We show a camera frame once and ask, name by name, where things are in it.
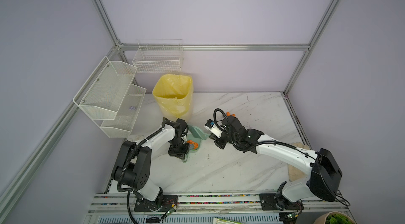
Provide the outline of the green plastic dustpan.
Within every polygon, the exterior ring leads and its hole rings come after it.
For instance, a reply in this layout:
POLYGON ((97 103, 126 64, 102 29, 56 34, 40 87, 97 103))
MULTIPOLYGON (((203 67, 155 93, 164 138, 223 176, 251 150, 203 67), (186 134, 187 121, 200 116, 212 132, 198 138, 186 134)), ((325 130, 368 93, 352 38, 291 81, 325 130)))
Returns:
POLYGON ((182 136, 182 139, 187 142, 188 140, 198 142, 199 143, 199 148, 197 150, 191 150, 189 149, 189 152, 186 154, 185 159, 183 160, 183 163, 186 163, 188 158, 194 155, 201 147, 201 144, 203 141, 207 140, 209 137, 209 134, 204 132, 201 128, 197 126, 188 126, 188 131, 186 136, 182 136))

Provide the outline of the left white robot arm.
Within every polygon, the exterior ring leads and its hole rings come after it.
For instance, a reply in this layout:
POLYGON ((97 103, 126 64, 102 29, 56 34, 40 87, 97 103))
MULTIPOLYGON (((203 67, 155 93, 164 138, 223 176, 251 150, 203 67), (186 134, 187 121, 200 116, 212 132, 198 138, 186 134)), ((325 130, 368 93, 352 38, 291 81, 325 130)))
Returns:
POLYGON ((164 117, 158 130, 139 143, 125 141, 111 174, 111 178, 117 182, 117 190, 135 192, 142 199, 156 201, 161 188, 149 181, 152 153, 169 143, 169 156, 186 160, 190 150, 190 144, 185 140, 187 132, 185 120, 179 118, 170 121, 164 117))

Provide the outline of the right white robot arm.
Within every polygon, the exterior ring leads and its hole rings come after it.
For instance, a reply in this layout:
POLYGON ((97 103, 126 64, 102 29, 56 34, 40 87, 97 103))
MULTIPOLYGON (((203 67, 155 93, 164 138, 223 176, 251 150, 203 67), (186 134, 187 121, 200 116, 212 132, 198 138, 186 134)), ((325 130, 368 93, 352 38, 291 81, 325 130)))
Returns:
POLYGON ((215 144, 220 149, 230 143, 238 151, 276 158, 305 174, 304 178, 285 181, 279 186, 274 196, 278 209, 284 210, 311 197, 327 202, 336 200, 342 171, 329 150, 306 150, 278 141, 262 131, 246 129, 233 116, 222 119, 221 125, 209 119, 205 128, 212 133, 215 144))

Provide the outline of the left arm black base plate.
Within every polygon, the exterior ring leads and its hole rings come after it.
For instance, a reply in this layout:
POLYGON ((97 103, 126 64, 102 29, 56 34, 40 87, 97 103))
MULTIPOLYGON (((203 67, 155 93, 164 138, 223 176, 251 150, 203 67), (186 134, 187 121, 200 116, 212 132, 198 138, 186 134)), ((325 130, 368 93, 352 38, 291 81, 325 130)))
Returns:
POLYGON ((160 188, 157 198, 154 201, 146 198, 136 199, 134 212, 167 212, 176 206, 178 196, 176 194, 164 194, 160 188))

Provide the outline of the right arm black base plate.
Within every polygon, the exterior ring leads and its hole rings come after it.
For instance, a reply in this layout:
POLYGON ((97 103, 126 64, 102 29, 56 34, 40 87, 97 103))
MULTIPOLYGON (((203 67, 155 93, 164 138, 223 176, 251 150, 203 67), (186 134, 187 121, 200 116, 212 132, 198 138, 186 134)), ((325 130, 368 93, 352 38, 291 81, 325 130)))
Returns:
POLYGON ((277 189, 276 193, 261 193, 259 194, 259 201, 261 203, 262 210, 298 210, 301 211, 303 209, 303 204, 301 200, 296 202, 288 201, 282 195, 282 189, 285 187, 287 182, 283 182, 279 188, 277 189))

